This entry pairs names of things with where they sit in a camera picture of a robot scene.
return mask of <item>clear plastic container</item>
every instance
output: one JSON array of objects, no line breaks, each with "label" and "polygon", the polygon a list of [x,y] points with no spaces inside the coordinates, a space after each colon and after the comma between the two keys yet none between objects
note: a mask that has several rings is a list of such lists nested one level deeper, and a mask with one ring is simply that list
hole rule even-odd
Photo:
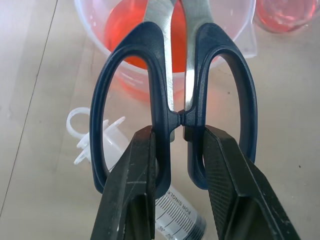
[{"label": "clear plastic container", "polygon": [[297,30],[318,16],[318,0],[256,0],[255,21],[273,33]]},{"label": "clear plastic container", "polygon": [[171,185],[155,200],[155,228],[169,240],[201,240],[206,220]]},{"label": "clear plastic container", "polygon": [[[129,32],[139,23],[135,22],[137,21],[135,17],[137,17],[139,21],[143,20],[143,15],[136,11],[136,9],[140,10],[143,7],[145,8],[147,0],[74,0],[74,3],[79,18],[88,35],[106,57],[108,57],[112,49],[110,51],[110,49],[106,47],[106,45],[111,44],[110,41],[106,41],[106,38],[113,38],[114,35],[117,34],[115,31],[106,32],[109,17],[114,13],[119,13],[116,19],[122,20],[128,18],[130,14],[133,14],[129,19],[134,20],[128,21],[126,24],[121,24],[120,21],[112,23],[113,26],[116,26],[117,30],[123,28],[123,31]],[[211,0],[210,3],[215,23],[223,28],[235,41],[245,57],[254,57],[257,54],[257,45],[252,28],[252,20],[256,0]],[[177,8],[176,5],[174,11],[177,11],[177,13],[175,14],[174,12],[172,16],[172,38],[174,38],[173,34],[176,33],[176,30],[172,28],[172,26],[175,25],[175,15],[179,15],[179,10],[176,10]],[[149,83],[147,70],[129,64],[128,62],[123,61],[120,64],[115,73],[115,77],[127,91],[132,92],[138,98],[148,99]],[[213,61],[211,67],[217,64],[219,64],[219,61]],[[184,72],[180,68],[177,68],[177,71],[179,72],[173,69],[173,91],[175,94],[181,93],[184,89]]]},{"label": "clear plastic container", "polygon": [[[71,118],[77,114],[89,116],[90,108],[78,107],[73,109],[66,119],[66,130],[71,136],[80,140],[76,147],[82,149],[82,152],[73,162],[75,165],[81,163],[84,159],[91,163],[89,132],[87,134],[79,133],[71,125]],[[126,136],[118,129],[118,126],[125,119],[123,116],[110,125],[108,124],[109,120],[103,121],[103,152],[108,153],[105,156],[105,164],[109,170],[113,169],[129,144]]]}]

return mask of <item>light wooden surface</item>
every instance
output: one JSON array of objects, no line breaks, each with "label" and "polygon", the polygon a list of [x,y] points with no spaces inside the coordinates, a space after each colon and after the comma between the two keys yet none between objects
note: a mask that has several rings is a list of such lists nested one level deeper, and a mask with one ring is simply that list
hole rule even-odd
[{"label": "light wooden surface", "polygon": [[[89,163],[73,165],[80,150],[65,126],[72,109],[90,107],[105,57],[73,1],[2,0],[0,11],[0,239],[87,240],[101,195]],[[258,56],[248,60],[258,97],[256,165],[301,238],[320,239],[320,20],[293,36],[256,34]],[[237,138],[231,72],[222,64],[209,78],[207,123]],[[150,124],[150,107],[111,88],[105,115],[126,116],[120,129],[130,139]],[[88,131],[88,118],[74,122]],[[206,218],[206,238],[217,239],[208,193],[187,174],[182,128],[175,134],[172,184]]]}]

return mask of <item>black plastic handle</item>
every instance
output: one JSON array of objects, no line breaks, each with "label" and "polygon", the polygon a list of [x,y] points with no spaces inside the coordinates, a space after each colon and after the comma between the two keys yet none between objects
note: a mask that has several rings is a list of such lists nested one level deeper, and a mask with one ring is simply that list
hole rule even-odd
[{"label": "black plastic handle", "polygon": [[117,67],[129,56],[142,58],[148,66],[152,130],[156,136],[156,159],[159,165],[155,196],[159,198],[166,193],[171,183],[170,133],[180,125],[180,117],[171,112],[168,106],[164,37],[161,29],[153,22],[139,24],[122,40],[107,59],[95,85],[90,112],[94,185],[102,193],[109,174],[103,150],[106,97]]},{"label": "black plastic handle", "polygon": [[195,87],[193,103],[182,114],[182,125],[192,128],[184,138],[188,141],[188,173],[201,189],[208,189],[203,163],[203,134],[206,122],[207,87],[210,63],[221,56],[228,63],[238,91],[240,105],[241,151],[255,161],[258,136],[258,111],[254,81],[249,67],[232,39],[216,24],[202,25],[196,36]]},{"label": "black plastic handle", "polygon": [[155,145],[151,126],[134,134],[108,176],[91,240],[155,238]]},{"label": "black plastic handle", "polygon": [[225,131],[206,126],[203,157],[219,240],[299,240],[266,176]]}]

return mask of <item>plastic measuring cup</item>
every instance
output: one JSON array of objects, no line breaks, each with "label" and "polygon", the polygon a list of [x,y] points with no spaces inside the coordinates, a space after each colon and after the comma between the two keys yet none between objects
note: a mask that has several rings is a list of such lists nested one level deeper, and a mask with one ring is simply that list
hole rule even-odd
[{"label": "plastic measuring cup", "polygon": [[257,0],[255,20],[270,32],[292,32],[316,17],[319,6],[318,0]]},{"label": "plastic measuring cup", "polygon": [[[90,38],[108,57],[120,40],[144,17],[148,0],[74,0],[79,18]],[[252,28],[256,0],[210,0],[214,21],[235,41],[245,57],[257,54]],[[173,92],[184,89],[185,22],[179,1],[171,21]],[[149,99],[148,72],[137,58],[128,58],[114,75],[136,98]]]}]

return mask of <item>scissors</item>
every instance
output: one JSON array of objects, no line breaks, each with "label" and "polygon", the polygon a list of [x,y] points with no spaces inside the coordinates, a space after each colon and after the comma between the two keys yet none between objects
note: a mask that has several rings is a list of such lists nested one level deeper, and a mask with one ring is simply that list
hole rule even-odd
[{"label": "scissors", "polygon": [[188,141],[189,177],[199,188],[208,189],[203,161],[203,136],[208,74],[214,57],[222,57],[233,73],[240,106],[239,147],[246,157],[255,161],[258,114],[254,82],[240,50],[214,23],[209,0],[180,0],[187,25],[187,56],[184,109],[174,111],[171,18],[176,1],[148,0],[143,22],[111,53],[97,80],[90,111],[90,150],[94,184],[101,193],[109,175],[103,151],[106,98],[118,65],[129,56],[140,57],[147,64],[151,122],[158,164],[156,198],[163,196],[171,183],[170,142],[174,139],[174,129],[180,125],[184,127],[183,138]]},{"label": "scissors", "polygon": [[[96,83],[89,138],[93,180],[103,194],[91,239],[154,239],[155,199],[170,186],[170,142],[175,128],[182,125],[188,141],[188,174],[196,186],[208,190],[220,240],[299,240],[267,178],[254,165],[258,128],[254,82],[237,46],[214,23],[209,0],[180,0],[187,25],[187,59],[184,109],[174,111],[170,26],[176,1],[148,0],[143,22],[116,47]],[[103,151],[104,108],[113,75],[129,56],[142,58],[148,67],[152,126],[135,133],[109,172]],[[205,125],[208,74],[217,56],[228,63],[236,83],[239,144],[225,131]],[[196,231],[185,239],[199,240],[201,235]]]}]

